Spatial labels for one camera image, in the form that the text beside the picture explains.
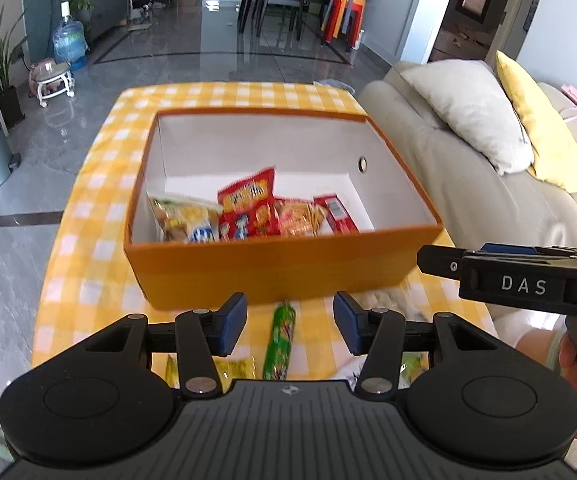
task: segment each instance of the sofa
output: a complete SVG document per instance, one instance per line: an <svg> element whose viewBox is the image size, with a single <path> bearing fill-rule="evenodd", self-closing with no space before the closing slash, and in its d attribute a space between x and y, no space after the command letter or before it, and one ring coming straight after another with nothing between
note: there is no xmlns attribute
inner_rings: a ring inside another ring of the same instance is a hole
<svg viewBox="0 0 577 480"><path fill-rule="evenodd" d="M456 136L400 72L364 88L358 101L391 139L437 207L457 247L487 242L577 248L577 192L528 172L499 176ZM540 84L577 142L577 109L559 90Z"/></svg>

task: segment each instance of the chip bag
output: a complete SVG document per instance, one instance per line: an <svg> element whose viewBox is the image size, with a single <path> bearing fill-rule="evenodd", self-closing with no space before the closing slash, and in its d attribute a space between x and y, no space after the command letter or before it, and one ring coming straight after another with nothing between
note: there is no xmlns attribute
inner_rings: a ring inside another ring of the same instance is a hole
<svg viewBox="0 0 577 480"><path fill-rule="evenodd" d="M219 218L222 240L280 233L274 207L274 181L275 168L267 168L217 193L217 201L224 208Z"/></svg>
<svg viewBox="0 0 577 480"><path fill-rule="evenodd" d="M222 391L226 393L231 387L233 379L254 379L255 359L247 357L244 359L222 359L213 357L213 362L217 370L217 375L222 383ZM166 369L164 380L171 388L180 387L180 374L177 367L177 356L168 354L166 356Z"/></svg>
<svg viewBox="0 0 577 480"><path fill-rule="evenodd" d="M326 209L313 202L292 198L276 202L282 236L315 236L326 217Z"/></svg>
<svg viewBox="0 0 577 480"><path fill-rule="evenodd" d="M149 195L164 241L212 242L222 208L189 196Z"/></svg>

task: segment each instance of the bottle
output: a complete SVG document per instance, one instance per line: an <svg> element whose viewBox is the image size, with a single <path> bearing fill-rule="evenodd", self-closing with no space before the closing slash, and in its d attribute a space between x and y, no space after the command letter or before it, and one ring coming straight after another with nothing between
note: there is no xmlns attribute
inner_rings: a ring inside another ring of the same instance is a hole
<svg viewBox="0 0 577 480"><path fill-rule="evenodd" d="M53 33L53 52L57 62L67 62L71 70L86 64L88 45L84 38L84 25L71 17L68 2L62 2L62 22Z"/></svg>

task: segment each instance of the yellow snack bag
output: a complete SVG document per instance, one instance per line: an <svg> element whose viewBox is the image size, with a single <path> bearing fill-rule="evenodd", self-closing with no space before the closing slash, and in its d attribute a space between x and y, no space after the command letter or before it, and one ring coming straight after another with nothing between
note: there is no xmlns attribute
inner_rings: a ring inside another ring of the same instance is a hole
<svg viewBox="0 0 577 480"><path fill-rule="evenodd" d="M218 237L217 219L222 207L190 196L149 194L153 214L164 232L164 241L212 242Z"/></svg>
<svg viewBox="0 0 577 480"><path fill-rule="evenodd" d="M255 378L255 359L247 357L245 359L223 359L213 357L213 362L217 368L222 383L222 391L226 393L231 387L233 379L254 379ZM164 380L172 388L180 387L180 379L177 370L177 358L171 354L166 357L166 371Z"/></svg>

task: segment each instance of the white pillow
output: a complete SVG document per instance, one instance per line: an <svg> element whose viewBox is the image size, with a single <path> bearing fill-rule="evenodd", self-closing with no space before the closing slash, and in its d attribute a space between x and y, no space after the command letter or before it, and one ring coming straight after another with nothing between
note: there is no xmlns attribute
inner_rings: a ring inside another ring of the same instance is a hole
<svg viewBox="0 0 577 480"><path fill-rule="evenodd" d="M511 101L480 61L446 59L401 73L454 132L502 176L533 164L531 141Z"/></svg>

